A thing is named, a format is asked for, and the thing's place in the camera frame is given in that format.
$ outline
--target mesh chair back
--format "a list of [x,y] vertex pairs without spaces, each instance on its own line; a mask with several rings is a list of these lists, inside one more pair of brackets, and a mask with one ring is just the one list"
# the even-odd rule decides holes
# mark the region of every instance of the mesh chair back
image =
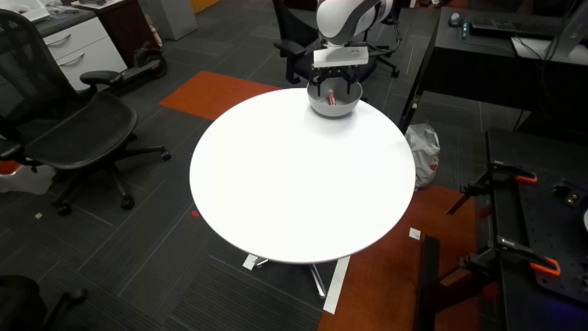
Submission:
[[293,10],[315,10],[315,0],[273,0],[273,10],[277,16],[279,36],[293,40],[301,45],[308,45],[317,38],[317,29],[299,19]]
[[77,91],[34,23],[0,8],[0,137],[34,139],[66,113]]

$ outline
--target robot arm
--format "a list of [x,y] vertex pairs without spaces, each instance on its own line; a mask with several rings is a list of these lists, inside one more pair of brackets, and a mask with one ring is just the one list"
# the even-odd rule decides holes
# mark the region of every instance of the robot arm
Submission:
[[391,3],[393,0],[323,0],[315,8],[315,25],[330,45],[345,45],[383,19]]

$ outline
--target chair armrest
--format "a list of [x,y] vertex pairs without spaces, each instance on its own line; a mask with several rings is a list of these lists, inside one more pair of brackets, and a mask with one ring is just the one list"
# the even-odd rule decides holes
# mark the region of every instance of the chair armrest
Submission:
[[121,71],[110,71],[110,69],[95,69],[95,71],[86,71],[78,75],[78,80],[93,86],[93,84],[117,84],[124,78]]
[[273,42],[273,45],[286,56],[299,56],[306,51],[301,43],[286,38]]
[[0,137],[0,159],[9,159],[12,154],[16,154],[21,148],[20,143],[12,139],[1,139]]

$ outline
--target white tabletop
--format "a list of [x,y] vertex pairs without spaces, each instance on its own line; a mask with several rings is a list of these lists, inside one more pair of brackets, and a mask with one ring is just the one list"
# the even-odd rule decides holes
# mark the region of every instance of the white tabletop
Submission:
[[415,187],[411,150],[360,100],[327,119],[304,88],[275,89],[224,111],[189,167],[203,220],[236,248],[282,262],[354,253],[385,235]]

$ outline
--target black office chair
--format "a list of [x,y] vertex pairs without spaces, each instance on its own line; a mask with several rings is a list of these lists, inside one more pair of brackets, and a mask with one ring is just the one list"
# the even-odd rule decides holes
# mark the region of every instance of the black office chair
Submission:
[[[279,25],[279,42],[273,45],[281,56],[286,56],[286,80],[299,82],[299,76],[310,78],[312,75],[312,51],[317,47],[317,29],[299,19],[293,10],[315,10],[315,0],[271,0]],[[369,56],[365,65],[358,65],[354,71],[358,80],[367,78],[374,69],[376,60]]]
[[47,51],[36,27],[23,16],[0,8],[0,159],[25,165],[51,165],[56,178],[69,178],[55,198],[58,213],[69,213],[73,189],[97,168],[104,168],[121,192],[121,207],[134,200],[113,161],[157,152],[165,146],[124,148],[137,122],[135,111],[97,82],[115,82],[121,75],[97,71],[84,76],[91,88],[77,93]]
[[36,281],[9,273],[0,275],[0,331],[49,331],[60,328],[66,306],[84,301],[88,292],[64,292],[47,312]]

